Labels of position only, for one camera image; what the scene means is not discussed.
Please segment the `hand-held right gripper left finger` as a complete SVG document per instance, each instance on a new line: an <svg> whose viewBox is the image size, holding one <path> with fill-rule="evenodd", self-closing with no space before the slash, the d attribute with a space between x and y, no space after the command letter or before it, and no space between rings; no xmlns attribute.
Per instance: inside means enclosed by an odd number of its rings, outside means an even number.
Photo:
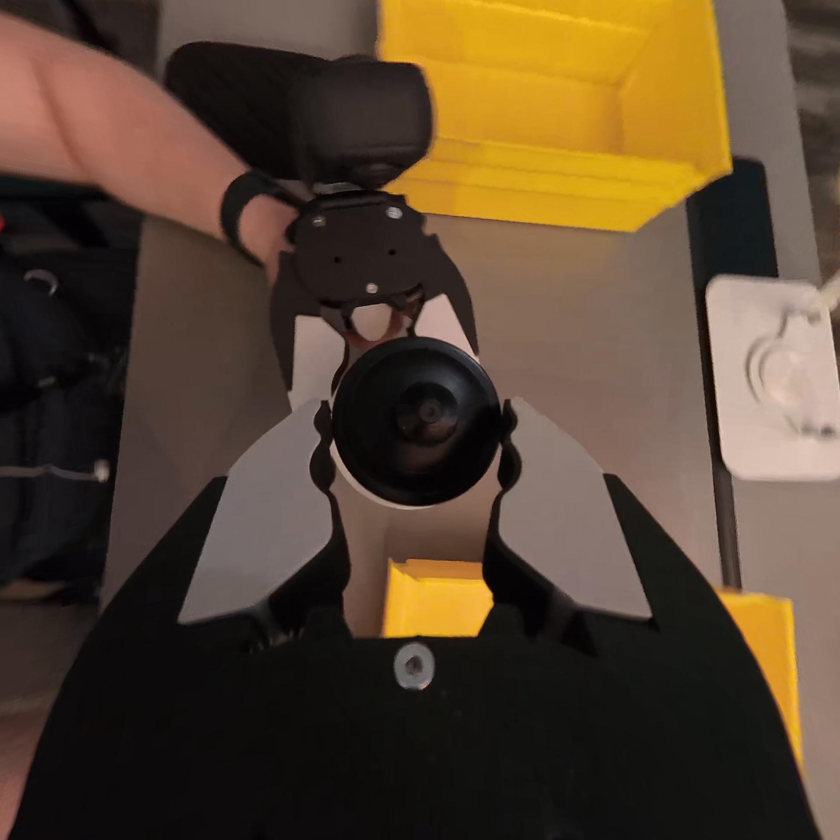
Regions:
<svg viewBox="0 0 840 840"><path fill-rule="evenodd" d="M338 502L329 404L310 400L229 470L178 623L254 617L302 631L318 607L343 609L350 553Z"/></svg>

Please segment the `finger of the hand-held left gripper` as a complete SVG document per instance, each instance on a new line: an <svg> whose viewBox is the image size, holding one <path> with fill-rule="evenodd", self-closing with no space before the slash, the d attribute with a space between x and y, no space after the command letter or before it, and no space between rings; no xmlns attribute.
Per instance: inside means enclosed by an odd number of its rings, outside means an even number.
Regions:
<svg viewBox="0 0 840 840"><path fill-rule="evenodd" d="M448 297L441 294L425 301L417 315L417 337L449 343L479 363L458 315Z"/></svg>
<svg viewBox="0 0 840 840"><path fill-rule="evenodd" d="M346 345L342 334L321 317L296 317L291 406L332 398L333 381L344 367Z"/></svg>

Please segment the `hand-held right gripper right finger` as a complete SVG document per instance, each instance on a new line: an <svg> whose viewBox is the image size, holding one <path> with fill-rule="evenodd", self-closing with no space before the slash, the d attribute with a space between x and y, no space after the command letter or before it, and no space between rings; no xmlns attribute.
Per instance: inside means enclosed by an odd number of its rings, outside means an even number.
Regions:
<svg viewBox="0 0 840 840"><path fill-rule="evenodd" d="M520 397L506 401L502 431L483 554L493 610L514 612L526 637L561 637L584 613L650 621L602 468Z"/></svg>

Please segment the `black bottle lid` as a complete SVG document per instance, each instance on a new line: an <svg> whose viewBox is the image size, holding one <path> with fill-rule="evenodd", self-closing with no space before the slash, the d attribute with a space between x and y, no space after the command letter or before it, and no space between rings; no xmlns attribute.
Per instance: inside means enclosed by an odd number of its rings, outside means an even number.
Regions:
<svg viewBox="0 0 840 840"><path fill-rule="evenodd" d="M488 471L501 404L467 352L440 339L402 338L365 352L332 402L343 467L373 497L429 508L462 496Z"/></svg>

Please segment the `white plastic bottle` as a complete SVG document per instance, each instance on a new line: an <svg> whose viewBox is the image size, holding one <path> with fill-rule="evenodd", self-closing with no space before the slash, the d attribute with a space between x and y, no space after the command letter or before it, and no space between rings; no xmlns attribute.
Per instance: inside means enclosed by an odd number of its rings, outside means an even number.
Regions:
<svg viewBox="0 0 840 840"><path fill-rule="evenodd" d="M415 320L412 321L412 323L410 324L410 326L412 327L412 330L411 330L412 335L416 338L417 338L417 315L416 315ZM431 505L407 506L407 505L399 504L397 502L393 502L393 501L384 500L382 498L379 498L372 491L363 487L362 484L356 478L353 477L349 468L342 462L342 459L340 457L340 454L339 454L339 451L336 447L336 444L331 445L330 452L331 452L331 456L332 456L332 459L333 459L333 463L335 464L335 466L336 466L338 472L341 474L341 476L348 482L348 484L350 485L351 488L353 488L353 490L355 490L357 493L359 493L361 496L363 496L367 500L369 500L369 501L371 501L371 502L373 502L373 503L375 503L375 504L377 504L381 507L390 508L390 509L399 510L399 511L426 510L426 509L429 509L429 508L432 507Z"/></svg>

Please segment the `yellow plastic bin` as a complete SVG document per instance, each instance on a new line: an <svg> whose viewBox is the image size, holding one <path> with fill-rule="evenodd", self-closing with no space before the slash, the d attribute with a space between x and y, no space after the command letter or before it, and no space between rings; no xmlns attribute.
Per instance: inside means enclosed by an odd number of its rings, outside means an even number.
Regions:
<svg viewBox="0 0 840 840"><path fill-rule="evenodd" d="M794 605L786 598L729 587L716 593L762 669L803 769ZM479 563L389 560L381 637L473 637L492 604Z"/></svg>
<svg viewBox="0 0 840 840"><path fill-rule="evenodd" d="M425 214L630 233L732 170L709 1L379 2L377 54L433 95Z"/></svg>

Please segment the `person's left forearm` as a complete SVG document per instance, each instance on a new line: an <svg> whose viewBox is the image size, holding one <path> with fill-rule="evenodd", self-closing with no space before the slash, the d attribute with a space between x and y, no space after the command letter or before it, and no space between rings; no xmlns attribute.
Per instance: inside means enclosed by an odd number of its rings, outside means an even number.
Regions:
<svg viewBox="0 0 840 840"><path fill-rule="evenodd" d="M156 82L119 59L1 15L2 173L93 186L223 240L244 163Z"/></svg>

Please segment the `person's left hand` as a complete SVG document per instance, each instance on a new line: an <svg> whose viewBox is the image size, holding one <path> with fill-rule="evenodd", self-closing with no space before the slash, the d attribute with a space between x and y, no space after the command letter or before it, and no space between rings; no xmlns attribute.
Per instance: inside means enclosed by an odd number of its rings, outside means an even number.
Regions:
<svg viewBox="0 0 840 840"><path fill-rule="evenodd" d="M240 242L263 266L271 286L277 282L281 257L295 249L287 231L297 219L296 208L267 195L254 197L241 215Z"/></svg>

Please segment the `white stand base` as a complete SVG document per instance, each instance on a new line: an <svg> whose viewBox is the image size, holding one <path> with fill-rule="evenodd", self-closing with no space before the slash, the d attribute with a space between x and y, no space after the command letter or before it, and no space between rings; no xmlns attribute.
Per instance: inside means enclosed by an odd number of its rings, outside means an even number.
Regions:
<svg viewBox="0 0 840 840"><path fill-rule="evenodd" d="M839 435L834 442L798 437L753 399L746 361L753 342L774 333L787 310L826 316L838 310L839 279L823 287L805 281L719 275L707 289L721 453L739 480L828 482L839 478Z"/></svg>

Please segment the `black backpack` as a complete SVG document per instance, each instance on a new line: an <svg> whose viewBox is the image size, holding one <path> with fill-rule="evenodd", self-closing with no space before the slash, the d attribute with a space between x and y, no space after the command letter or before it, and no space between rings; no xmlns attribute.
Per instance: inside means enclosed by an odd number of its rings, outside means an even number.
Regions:
<svg viewBox="0 0 840 840"><path fill-rule="evenodd" d="M91 187L2 176L2 205L69 248L2 245L2 586L95 589L108 548L130 356L139 229L111 242Z"/></svg>

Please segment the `metal stand bracket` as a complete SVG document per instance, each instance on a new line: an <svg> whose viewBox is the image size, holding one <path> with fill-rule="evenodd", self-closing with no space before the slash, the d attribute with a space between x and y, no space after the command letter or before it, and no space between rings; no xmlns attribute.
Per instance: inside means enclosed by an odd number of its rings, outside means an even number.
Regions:
<svg viewBox="0 0 840 840"><path fill-rule="evenodd" d="M745 373L754 401L803 438L839 435L838 363L826 316L787 310L775 332L749 348Z"/></svg>

